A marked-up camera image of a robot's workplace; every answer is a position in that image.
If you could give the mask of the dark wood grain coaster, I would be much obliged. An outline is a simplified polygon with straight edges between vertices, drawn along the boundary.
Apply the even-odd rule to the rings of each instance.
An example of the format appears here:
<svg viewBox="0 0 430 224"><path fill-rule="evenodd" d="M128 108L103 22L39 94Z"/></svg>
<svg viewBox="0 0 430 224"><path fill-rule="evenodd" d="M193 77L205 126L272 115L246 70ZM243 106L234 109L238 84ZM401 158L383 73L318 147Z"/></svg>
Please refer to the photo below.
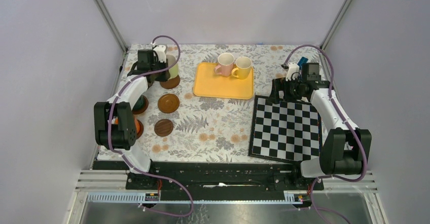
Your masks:
<svg viewBox="0 0 430 224"><path fill-rule="evenodd" d="M169 135L174 129L174 124L169 119L161 119L154 125L154 132L160 137Z"/></svg>

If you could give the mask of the light green mug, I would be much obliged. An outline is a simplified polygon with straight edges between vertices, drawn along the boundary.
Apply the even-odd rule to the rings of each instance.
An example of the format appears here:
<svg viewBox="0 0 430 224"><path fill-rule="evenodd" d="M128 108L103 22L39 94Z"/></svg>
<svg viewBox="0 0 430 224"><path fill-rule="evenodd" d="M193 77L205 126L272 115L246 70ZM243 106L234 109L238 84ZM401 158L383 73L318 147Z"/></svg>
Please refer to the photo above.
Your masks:
<svg viewBox="0 0 430 224"><path fill-rule="evenodd" d="M176 62L176 58L173 55L167 54L166 59L168 62L168 66L169 67L171 66L171 68L168 70L168 72L170 74L169 80L171 80L171 79L174 79L178 76L179 67L178 67L178 64Z"/></svg>

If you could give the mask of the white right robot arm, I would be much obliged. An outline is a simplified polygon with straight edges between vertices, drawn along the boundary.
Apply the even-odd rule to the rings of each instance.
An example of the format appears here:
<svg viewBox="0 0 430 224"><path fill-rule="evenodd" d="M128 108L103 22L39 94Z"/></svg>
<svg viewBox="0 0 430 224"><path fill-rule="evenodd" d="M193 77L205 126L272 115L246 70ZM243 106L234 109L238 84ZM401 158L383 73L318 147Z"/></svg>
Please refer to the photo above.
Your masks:
<svg viewBox="0 0 430 224"><path fill-rule="evenodd" d="M303 160L300 170L291 175L293 187L302 190L311 183L311 178L336 177L348 180L349 175L359 175L360 181L367 172L367 159L372 135L360 129L347 115L333 87L333 79L323 80L318 63L299 66L288 62L282 65L286 77L273 79L269 101L296 102L303 97L316 108L328 130L319 156Z"/></svg>

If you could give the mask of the pink mug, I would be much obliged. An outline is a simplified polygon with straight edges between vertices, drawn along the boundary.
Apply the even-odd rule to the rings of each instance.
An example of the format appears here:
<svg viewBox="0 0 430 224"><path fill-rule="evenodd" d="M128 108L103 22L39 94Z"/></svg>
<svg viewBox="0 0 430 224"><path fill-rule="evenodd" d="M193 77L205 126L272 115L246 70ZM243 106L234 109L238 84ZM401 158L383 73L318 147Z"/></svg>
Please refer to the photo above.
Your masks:
<svg viewBox="0 0 430 224"><path fill-rule="evenodd" d="M229 77L234 66L235 58L230 53L222 53L218 56L218 64L214 68L214 73L223 77Z"/></svg>

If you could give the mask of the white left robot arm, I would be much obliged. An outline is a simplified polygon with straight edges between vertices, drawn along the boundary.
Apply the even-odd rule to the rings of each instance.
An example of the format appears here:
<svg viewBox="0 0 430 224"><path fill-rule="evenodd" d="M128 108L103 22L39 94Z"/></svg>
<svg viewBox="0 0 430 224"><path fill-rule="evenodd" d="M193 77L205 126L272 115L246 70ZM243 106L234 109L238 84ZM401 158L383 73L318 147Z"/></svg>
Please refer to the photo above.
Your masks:
<svg viewBox="0 0 430 224"><path fill-rule="evenodd" d="M137 61L127 74L123 87L109 100L94 105L96 143L119 154L131 172L139 173L137 181L145 189L157 184L157 176L150 171L150 157L135 145L143 126L132 109L153 82L170 78L169 68L165 45L138 50Z"/></svg>

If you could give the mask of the brown coaster bottom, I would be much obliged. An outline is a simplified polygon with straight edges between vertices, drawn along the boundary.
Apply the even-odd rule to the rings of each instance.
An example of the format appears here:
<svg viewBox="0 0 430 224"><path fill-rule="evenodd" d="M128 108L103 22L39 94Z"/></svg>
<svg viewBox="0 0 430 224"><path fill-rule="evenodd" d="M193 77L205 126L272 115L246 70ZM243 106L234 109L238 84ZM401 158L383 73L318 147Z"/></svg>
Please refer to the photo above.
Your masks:
<svg viewBox="0 0 430 224"><path fill-rule="evenodd" d="M135 121L136 130L137 130L136 138L140 138L144 132L143 123L138 119L135 119L134 121Z"/></svg>

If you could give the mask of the orange mug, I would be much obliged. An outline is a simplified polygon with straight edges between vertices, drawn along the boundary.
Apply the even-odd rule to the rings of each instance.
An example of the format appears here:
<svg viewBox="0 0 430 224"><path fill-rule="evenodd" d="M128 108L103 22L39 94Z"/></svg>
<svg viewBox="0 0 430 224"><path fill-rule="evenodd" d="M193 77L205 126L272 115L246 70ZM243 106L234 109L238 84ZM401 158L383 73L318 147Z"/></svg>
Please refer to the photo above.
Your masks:
<svg viewBox="0 0 430 224"><path fill-rule="evenodd" d="M113 116L111 120L112 138L114 141L134 141L143 133L143 124L132 114Z"/></svg>

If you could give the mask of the yellow mug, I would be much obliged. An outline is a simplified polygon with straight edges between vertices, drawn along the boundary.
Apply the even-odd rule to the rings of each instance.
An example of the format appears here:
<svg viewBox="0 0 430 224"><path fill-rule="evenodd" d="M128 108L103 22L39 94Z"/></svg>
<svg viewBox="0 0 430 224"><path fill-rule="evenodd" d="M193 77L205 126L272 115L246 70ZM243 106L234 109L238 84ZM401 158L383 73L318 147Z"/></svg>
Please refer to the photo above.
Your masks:
<svg viewBox="0 0 430 224"><path fill-rule="evenodd" d="M231 71L231 76L241 80L246 79L252 68L252 60L242 56L236 59L235 65L236 67Z"/></svg>

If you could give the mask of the yellow plastic tray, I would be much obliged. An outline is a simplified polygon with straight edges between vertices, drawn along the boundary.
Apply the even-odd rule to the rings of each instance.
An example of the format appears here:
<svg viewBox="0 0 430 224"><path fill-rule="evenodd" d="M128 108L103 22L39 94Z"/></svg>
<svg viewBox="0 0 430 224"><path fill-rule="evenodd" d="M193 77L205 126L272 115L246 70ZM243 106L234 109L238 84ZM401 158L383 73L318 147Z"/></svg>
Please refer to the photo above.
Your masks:
<svg viewBox="0 0 430 224"><path fill-rule="evenodd" d="M254 69L244 80L223 77L214 72L215 63L202 62L197 65L193 93L199 97L248 100L254 96Z"/></svg>

